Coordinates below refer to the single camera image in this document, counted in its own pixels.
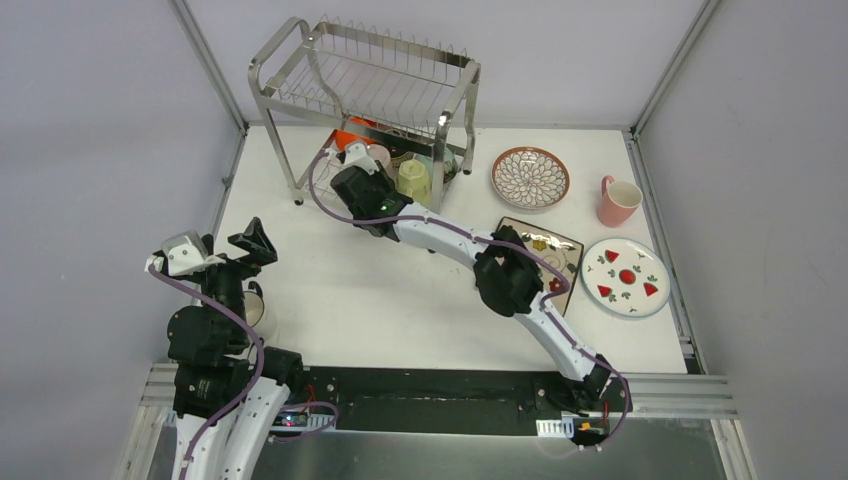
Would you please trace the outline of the pale yellow ceramic mug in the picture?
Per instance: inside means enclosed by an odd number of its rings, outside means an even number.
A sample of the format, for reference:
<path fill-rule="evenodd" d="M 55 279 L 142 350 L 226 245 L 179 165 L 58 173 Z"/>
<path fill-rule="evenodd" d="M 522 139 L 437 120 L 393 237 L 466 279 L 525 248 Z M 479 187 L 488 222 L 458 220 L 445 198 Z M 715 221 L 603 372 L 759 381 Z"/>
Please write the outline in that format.
<path fill-rule="evenodd" d="M 424 163 L 410 159 L 399 165 L 396 190 L 424 206 L 431 203 L 431 179 Z"/>

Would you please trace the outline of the translucent pink glass mug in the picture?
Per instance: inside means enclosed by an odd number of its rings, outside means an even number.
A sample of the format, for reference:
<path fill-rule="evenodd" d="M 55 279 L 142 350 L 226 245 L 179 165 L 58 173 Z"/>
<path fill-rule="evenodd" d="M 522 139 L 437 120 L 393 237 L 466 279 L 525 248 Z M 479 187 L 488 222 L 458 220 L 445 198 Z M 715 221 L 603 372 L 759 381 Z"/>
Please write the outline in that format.
<path fill-rule="evenodd" d="M 369 156 L 380 164 L 384 170 L 391 169 L 391 155 L 389 150 L 379 144 L 370 144 L 367 146 Z"/>

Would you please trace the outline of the orange plastic bowl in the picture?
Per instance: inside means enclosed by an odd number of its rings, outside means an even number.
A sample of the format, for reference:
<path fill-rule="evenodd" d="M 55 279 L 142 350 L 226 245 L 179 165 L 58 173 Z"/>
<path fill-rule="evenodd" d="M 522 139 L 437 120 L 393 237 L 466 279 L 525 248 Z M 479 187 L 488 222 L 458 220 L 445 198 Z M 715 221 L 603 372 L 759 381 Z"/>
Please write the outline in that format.
<path fill-rule="evenodd" d="M 350 121 L 353 124 L 358 124 L 358 125 L 362 125 L 362 126 L 368 126 L 368 127 L 376 127 L 377 126 L 377 124 L 374 121 L 364 119 L 364 118 L 361 118 L 361 117 L 351 117 Z M 371 145 L 371 144 L 375 143 L 375 141 L 373 139 L 354 135 L 354 134 L 352 134 L 348 131 L 345 131 L 345 130 L 335 130 L 334 131 L 334 142 L 335 142 L 335 145 L 336 145 L 336 149 L 338 151 L 344 151 L 349 144 L 357 142 L 357 141 L 362 141 L 366 145 Z"/>

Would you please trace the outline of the mint green ceramic bowl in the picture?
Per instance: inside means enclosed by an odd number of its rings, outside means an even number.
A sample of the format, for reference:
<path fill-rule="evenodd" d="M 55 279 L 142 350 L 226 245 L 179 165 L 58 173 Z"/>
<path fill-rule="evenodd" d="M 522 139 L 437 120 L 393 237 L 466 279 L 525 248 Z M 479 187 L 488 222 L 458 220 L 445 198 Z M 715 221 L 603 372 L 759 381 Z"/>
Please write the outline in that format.
<path fill-rule="evenodd" d="M 451 149 L 446 148 L 443 155 L 443 183 L 450 183 L 456 176 L 457 170 L 456 156 Z"/>

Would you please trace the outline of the stainless steel dish rack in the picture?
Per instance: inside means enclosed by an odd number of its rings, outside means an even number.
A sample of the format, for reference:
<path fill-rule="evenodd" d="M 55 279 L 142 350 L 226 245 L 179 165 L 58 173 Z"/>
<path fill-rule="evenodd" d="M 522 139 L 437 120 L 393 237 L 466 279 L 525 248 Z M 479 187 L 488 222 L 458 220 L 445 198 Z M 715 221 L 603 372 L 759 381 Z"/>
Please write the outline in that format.
<path fill-rule="evenodd" d="M 251 60 L 247 79 L 296 204 L 312 192 L 286 154 L 274 116 L 285 114 L 433 162 L 430 209 L 447 192 L 446 155 L 468 175 L 475 153 L 481 65 L 452 46 L 429 45 L 361 24 L 288 19 Z"/>

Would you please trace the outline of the square flower pattern plate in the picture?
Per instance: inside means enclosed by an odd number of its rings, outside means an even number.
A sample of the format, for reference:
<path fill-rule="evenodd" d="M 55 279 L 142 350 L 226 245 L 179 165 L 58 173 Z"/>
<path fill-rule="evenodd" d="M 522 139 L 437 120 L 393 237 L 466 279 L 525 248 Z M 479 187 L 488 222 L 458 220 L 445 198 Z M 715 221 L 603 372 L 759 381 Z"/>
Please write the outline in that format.
<path fill-rule="evenodd" d="M 578 278 L 578 267 L 583 258 L 584 245 L 559 233 L 515 218 L 502 217 L 498 227 L 509 226 L 520 236 L 525 247 L 567 279 L 568 286 L 547 269 L 541 267 L 546 290 L 563 293 L 552 300 L 557 310 L 565 315 Z"/>

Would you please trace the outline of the pink ceramic mug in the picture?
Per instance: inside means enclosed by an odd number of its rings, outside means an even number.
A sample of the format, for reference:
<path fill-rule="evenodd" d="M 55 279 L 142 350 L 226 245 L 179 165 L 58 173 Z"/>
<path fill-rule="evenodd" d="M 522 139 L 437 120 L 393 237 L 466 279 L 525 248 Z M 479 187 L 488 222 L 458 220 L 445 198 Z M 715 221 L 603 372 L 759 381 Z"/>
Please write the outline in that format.
<path fill-rule="evenodd" d="M 640 207 L 643 192 L 637 185 L 607 175 L 601 180 L 601 200 L 597 209 L 599 221 L 608 227 L 624 224 Z"/>

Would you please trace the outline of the small clear glass cup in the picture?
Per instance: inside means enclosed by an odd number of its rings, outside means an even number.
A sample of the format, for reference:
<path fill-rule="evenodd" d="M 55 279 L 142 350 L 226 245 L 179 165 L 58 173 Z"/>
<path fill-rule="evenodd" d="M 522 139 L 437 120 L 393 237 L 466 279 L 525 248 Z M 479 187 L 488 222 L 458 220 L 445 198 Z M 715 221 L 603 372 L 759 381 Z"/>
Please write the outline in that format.
<path fill-rule="evenodd" d="M 262 340 L 270 342 L 277 330 L 277 320 L 261 286 L 255 280 L 249 281 L 243 295 L 248 325 Z"/>

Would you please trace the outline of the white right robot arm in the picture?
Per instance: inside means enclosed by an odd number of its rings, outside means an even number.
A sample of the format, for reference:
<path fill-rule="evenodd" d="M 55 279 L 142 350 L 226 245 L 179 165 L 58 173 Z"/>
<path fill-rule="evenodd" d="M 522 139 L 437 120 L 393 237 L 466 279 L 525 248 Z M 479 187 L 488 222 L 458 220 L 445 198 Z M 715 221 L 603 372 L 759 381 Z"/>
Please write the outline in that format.
<path fill-rule="evenodd" d="M 553 306 L 542 279 L 545 263 L 503 226 L 482 234 L 460 227 L 400 194 L 382 170 L 351 166 L 337 173 L 331 188 L 351 213 L 351 224 L 375 237 L 431 250 L 469 268 L 484 305 L 521 323 L 568 380 L 569 400 L 583 410 L 607 397 L 609 362 L 568 326 Z"/>

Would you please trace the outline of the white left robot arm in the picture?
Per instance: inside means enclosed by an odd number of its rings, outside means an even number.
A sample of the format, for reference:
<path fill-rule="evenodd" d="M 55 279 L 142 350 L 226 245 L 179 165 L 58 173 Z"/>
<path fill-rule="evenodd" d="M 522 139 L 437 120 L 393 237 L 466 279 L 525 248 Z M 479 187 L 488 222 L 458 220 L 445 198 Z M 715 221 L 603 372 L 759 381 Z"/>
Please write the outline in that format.
<path fill-rule="evenodd" d="M 280 408 L 305 390 L 300 355 L 261 346 L 248 323 L 244 283 L 278 259 L 261 220 L 228 242 L 243 255 L 216 254 L 212 235 L 188 231 L 149 261 L 152 275 L 197 301 L 166 329 L 177 364 L 175 479 L 251 478 Z"/>

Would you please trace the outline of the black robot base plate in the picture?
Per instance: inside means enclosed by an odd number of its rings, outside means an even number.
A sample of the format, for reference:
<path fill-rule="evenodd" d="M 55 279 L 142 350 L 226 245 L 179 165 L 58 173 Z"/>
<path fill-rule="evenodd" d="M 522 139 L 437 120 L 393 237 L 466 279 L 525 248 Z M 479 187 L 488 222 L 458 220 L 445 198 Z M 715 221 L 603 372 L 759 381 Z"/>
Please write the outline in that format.
<path fill-rule="evenodd" d="M 555 371 L 480 371 L 312 366 L 294 388 L 292 404 L 311 401 L 308 414 L 340 414 L 337 429 L 361 432 L 530 437 L 542 420 L 570 407 L 578 416 L 611 418 L 631 411 L 622 383 L 612 379 L 597 401 L 580 399 L 577 385 Z"/>

